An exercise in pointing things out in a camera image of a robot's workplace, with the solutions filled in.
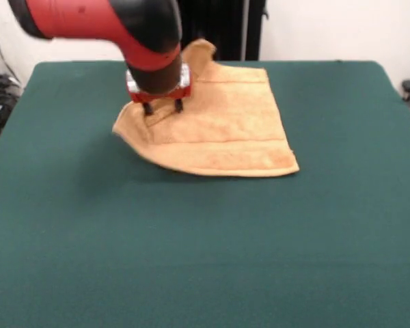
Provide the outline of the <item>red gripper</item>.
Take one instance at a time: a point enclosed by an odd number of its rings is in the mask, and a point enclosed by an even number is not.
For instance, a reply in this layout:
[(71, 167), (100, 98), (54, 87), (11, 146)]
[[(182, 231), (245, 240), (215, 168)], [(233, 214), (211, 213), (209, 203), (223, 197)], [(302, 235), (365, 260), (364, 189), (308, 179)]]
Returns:
[(150, 102), (162, 98), (174, 99), (175, 110), (177, 113), (181, 113), (183, 111), (182, 98), (190, 97), (191, 95), (192, 71), (186, 63), (182, 63), (181, 65), (180, 80), (177, 86), (170, 92), (163, 94), (149, 94), (139, 88), (129, 70), (126, 71), (125, 75), (128, 94), (134, 103), (143, 103), (142, 106), (145, 115), (152, 115), (154, 113), (154, 109)]

